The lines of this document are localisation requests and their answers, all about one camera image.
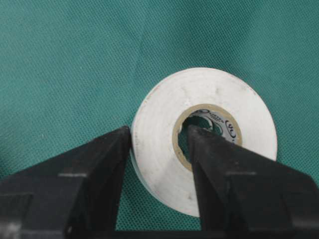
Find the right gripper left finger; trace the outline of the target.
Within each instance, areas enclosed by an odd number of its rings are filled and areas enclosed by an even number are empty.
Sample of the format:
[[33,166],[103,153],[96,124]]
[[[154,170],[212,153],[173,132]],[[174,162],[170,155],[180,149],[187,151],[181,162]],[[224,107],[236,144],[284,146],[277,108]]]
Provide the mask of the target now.
[[113,232],[130,147],[130,129],[123,126],[1,179],[1,238]]

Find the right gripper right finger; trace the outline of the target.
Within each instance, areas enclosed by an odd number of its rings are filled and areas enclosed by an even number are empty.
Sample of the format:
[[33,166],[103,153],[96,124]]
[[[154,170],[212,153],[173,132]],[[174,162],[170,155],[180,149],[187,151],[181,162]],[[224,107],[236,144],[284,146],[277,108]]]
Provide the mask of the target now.
[[318,238],[311,176],[195,125],[187,140],[203,231],[225,239]]

